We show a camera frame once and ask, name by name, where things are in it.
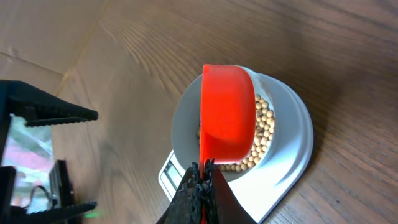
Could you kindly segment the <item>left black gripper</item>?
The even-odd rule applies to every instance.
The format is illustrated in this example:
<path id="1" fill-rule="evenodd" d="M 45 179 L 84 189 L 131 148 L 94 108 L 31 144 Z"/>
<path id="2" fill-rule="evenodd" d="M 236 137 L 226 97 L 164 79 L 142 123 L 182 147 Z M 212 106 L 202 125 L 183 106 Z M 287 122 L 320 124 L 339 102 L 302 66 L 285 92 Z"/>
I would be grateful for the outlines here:
<path id="1" fill-rule="evenodd" d="M 26 82 L 1 80 L 1 152 L 4 152 L 12 115 L 25 119 L 25 126 L 39 127 L 96 121 L 98 112 L 66 102 Z M 57 223 L 94 210 L 97 202 L 27 213 L 11 205 L 16 168 L 1 167 L 1 223 Z"/>

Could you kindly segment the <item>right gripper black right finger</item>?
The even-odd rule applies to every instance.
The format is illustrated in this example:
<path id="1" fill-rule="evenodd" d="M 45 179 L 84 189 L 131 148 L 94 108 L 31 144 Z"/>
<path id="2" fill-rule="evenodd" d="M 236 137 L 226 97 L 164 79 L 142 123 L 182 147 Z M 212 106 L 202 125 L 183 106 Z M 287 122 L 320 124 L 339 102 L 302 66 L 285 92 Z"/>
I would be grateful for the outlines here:
<path id="1" fill-rule="evenodd" d="M 205 163 L 205 190 L 203 205 L 207 223 L 256 224 L 256 221 L 243 209 L 233 191 L 213 160 Z"/>

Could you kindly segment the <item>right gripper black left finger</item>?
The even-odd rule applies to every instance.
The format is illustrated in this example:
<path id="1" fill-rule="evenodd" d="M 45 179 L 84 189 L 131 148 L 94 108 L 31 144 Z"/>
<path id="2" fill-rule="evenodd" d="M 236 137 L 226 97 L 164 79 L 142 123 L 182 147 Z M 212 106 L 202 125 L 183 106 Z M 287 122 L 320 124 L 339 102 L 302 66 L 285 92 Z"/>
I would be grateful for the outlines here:
<path id="1" fill-rule="evenodd" d="M 202 202 L 200 198 L 199 165 L 192 162 L 164 214 L 157 224 L 200 224 Z"/>

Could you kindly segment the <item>red measuring scoop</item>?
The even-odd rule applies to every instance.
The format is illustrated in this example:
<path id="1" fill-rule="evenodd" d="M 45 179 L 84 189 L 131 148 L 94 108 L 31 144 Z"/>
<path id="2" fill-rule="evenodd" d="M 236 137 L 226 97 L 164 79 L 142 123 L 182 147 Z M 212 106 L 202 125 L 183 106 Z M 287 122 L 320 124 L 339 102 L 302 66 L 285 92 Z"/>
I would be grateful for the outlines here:
<path id="1" fill-rule="evenodd" d="M 200 177 L 206 162 L 230 164 L 249 153 L 255 130 L 251 77 L 236 65 L 205 64 L 201 78 Z"/>

